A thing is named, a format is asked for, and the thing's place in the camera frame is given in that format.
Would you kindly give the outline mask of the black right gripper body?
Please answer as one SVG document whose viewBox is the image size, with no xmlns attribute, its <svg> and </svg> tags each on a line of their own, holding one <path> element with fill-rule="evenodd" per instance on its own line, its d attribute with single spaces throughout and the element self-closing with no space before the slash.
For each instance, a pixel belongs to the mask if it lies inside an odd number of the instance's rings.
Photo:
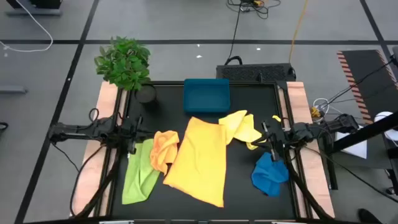
<svg viewBox="0 0 398 224">
<path fill-rule="evenodd" d="M 273 161 L 279 161 L 285 158 L 285 145 L 287 144 L 284 126 L 280 122 L 270 123 L 262 122 L 264 137 L 267 138 L 269 147 L 265 149 L 271 154 Z"/>
</svg>

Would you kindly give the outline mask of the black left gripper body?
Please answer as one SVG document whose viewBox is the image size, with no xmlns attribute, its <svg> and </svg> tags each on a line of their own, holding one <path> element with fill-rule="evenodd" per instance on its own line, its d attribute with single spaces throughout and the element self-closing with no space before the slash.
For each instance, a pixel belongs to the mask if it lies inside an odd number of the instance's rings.
<svg viewBox="0 0 398 224">
<path fill-rule="evenodd" d="M 123 137 L 126 139 L 126 150 L 128 154 L 136 153 L 136 138 L 140 131 L 142 122 L 142 116 L 139 116 L 138 118 L 125 117 L 123 121 Z"/>
</svg>

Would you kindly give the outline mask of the orange microfiber towel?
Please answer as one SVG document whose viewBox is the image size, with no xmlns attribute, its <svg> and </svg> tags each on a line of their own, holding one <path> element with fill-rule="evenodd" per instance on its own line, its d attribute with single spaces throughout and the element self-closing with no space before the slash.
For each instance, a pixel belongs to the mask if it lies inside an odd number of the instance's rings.
<svg viewBox="0 0 398 224">
<path fill-rule="evenodd" d="M 151 166 L 167 175 L 168 164 L 173 164 L 178 153 L 180 142 L 176 131 L 157 131 L 154 135 L 154 143 L 150 152 Z"/>
</svg>

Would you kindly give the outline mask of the pale yellow microfiber towel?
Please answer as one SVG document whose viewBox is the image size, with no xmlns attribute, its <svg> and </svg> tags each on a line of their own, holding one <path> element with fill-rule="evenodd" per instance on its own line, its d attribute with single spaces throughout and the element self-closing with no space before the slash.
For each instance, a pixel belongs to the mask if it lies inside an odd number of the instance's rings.
<svg viewBox="0 0 398 224">
<path fill-rule="evenodd" d="M 254 115 L 248 114 L 247 110 L 240 110 L 220 118 L 218 124 L 225 128 L 226 145 L 237 139 L 245 142 L 249 150 L 257 149 L 252 142 L 259 139 L 262 134 L 254 128 Z"/>
</svg>

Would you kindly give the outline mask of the lime green microfiber towel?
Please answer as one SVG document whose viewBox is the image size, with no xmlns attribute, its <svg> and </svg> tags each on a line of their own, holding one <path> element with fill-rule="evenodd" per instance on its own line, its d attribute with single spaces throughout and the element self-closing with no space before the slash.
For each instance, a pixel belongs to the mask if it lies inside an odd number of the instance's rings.
<svg viewBox="0 0 398 224">
<path fill-rule="evenodd" d="M 128 154 L 122 193 L 123 205 L 147 200 L 157 182 L 160 172 L 155 170 L 150 163 L 153 144 L 153 139 L 146 139 L 135 145 L 135 154 Z"/>
</svg>

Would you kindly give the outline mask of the large golden microfiber towel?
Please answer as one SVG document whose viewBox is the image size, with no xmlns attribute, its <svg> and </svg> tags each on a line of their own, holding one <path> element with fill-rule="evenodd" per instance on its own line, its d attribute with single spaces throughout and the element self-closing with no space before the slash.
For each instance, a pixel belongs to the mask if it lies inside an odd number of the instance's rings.
<svg viewBox="0 0 398 224">
<path fill-rule="evenodd" d="M 225 179 L 225 127 L 192 117 L 163 184 L 223 208 Z"/>
</svg>

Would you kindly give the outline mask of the blue microfiber towel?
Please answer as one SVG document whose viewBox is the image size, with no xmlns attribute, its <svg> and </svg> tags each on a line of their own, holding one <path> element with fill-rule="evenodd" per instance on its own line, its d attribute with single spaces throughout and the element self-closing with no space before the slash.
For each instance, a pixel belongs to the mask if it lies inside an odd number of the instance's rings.
<svg viewBox="0 0 398 224">
<path fill-rule="evenodd" d="M 283 161 L 273 161 L 272 155 L 265 152 L 256 162 L 251 174 L 252 184 L 270 197 L 280 195 L 280 185 L 287 182 L 289 172 Z"/>
</svg>

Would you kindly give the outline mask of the black plant pot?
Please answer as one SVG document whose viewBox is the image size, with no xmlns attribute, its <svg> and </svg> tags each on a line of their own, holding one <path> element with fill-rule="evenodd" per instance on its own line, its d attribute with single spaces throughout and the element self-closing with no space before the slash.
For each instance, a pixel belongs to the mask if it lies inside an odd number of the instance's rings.
<svg viewBox="0 0 398 224">
<path fill-rule="evenodd" d="M 146 104 L 156 100 L 157 92 L 153 85 L 142 85 L 140 90 L 135 91 L 134 96 L 139 103 Z"/>
</svg>

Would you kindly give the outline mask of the black perforated computer case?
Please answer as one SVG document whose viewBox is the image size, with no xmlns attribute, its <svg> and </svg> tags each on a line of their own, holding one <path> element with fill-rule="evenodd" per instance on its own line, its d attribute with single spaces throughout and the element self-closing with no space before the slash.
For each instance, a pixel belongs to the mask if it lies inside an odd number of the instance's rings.
<svg viewBox="0 0 398 224">
<path fill-rule="evenodd" d="M 216 77 L 253 82 L 294 82 L 297 78 L 289 63 L 219 65 L 216 68 Z"/>
</svg>

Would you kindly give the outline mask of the teal plastic bin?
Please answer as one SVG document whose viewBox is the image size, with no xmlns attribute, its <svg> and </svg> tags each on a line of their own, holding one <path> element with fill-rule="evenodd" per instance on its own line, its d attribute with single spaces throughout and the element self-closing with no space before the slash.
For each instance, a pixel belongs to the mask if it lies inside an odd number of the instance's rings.
<svg viewBox="0 0 398 224">
<path fill-rule="evenodd" d="M 228 79 L 186 79 L 183 108 L 188 113 L 224 113 L 230 109 Z"/>
</svg>

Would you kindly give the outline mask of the green leafy plant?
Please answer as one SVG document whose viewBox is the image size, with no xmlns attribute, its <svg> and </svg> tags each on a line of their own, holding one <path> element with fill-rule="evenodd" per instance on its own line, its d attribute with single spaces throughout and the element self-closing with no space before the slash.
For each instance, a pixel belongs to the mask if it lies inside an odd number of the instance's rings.
<svg viewBox="0 0 398 224">
<path fill-rule="evenodd" d="M 124 90 L 140 90 L 150 82 L 149 49 L 135 39 L 117 36 L 99 48 L 94 58 L 96 73 Z"/>
</svg>

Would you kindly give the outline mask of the white paper sheet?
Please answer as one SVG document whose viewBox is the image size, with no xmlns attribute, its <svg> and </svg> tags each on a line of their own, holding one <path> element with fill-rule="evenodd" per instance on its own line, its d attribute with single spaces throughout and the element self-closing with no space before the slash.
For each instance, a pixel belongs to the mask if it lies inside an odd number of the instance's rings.
<svg viewBox="0 0 398 224">
<path fill-rule="evenodd" d="M 337 132 L 337 133 L 335 133 L 335 141 L 340 140 L 348 135 L 349 135 L 349 133 Z M 353 146 L 343 149 L 342 152 L 350 154 L 352 156 L 360 157 L 362 159 L 367 159 L 368 143 L 367 143 L 367 141 L 359 142 Z"/>
</svg>

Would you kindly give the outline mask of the black mat striped edges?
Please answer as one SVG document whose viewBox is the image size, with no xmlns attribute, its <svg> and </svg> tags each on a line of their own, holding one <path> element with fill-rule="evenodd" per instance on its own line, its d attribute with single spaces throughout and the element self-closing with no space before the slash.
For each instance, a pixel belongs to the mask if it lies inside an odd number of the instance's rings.
<svg viewBox="0 0 398 224">
<path fill-rule="evenodd" d="M 350 50 L 337 52 L 344 75 L 351 89 L 351 99 L 337 99 L 335 103 L 355 102 L 362 124 L 372 124 L 380 112 L 398 111 L 398 79 L 378 50 Z"/>
</svg>

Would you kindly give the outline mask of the grey floor bar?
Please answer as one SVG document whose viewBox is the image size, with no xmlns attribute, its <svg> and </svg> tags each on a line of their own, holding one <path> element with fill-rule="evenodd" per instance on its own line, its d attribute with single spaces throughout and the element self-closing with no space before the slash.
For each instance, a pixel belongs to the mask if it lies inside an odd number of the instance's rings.
<svg viewBox="0 0 398 224">
<path fill-rule="evenodd" d="M 20 85 L 0 85 L 0 94 L 26 94 L 28 90 Z"/>
</svg>

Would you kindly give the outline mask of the grey furniture base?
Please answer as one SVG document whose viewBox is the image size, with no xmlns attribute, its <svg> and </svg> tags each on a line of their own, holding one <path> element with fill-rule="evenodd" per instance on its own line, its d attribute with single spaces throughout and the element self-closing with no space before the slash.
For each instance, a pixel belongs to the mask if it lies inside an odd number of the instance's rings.
<svg viewBox="0 0 398 224">
<path fill-rule="evenodd" d="M 12 10 L 8 16 L 60 16 L 63 0 L 5 0 Z"/>
</svg>

